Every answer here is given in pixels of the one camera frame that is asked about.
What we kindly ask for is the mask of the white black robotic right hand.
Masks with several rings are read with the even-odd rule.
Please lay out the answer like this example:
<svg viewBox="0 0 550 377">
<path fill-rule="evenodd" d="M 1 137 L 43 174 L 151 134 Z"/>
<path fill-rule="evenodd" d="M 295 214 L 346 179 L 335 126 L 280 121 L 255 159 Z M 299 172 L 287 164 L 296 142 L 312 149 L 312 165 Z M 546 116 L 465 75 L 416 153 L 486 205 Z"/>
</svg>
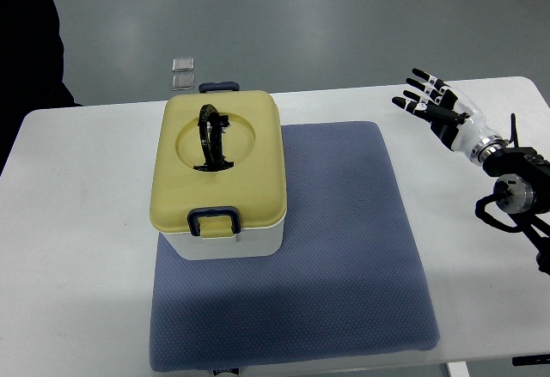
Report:
<svg viewBox="0 0 550 377">
<path fill-rule="evenodd" d="M 420 69 L 412 69 L 406 83 L 414 88 L 392 98 L 393 104 L 423 119 L 449 150 L 463 153 L 480 166 L 498 149 L 504 138 L 488 127 L 486 117 L 460 89 Z"/>
</svg>

